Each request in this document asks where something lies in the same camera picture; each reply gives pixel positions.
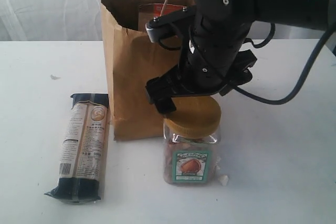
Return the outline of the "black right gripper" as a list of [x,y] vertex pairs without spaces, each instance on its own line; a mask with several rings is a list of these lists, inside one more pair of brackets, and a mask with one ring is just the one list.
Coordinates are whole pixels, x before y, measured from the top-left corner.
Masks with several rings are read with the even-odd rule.
[[226,95],[250,82],[256,63],[251,51],[240,51],[251,24],[218,24],[195,14],[188,36],[181,39],[178,64],[146,83],[150,103],[161,115],[176,111],[173,98]]

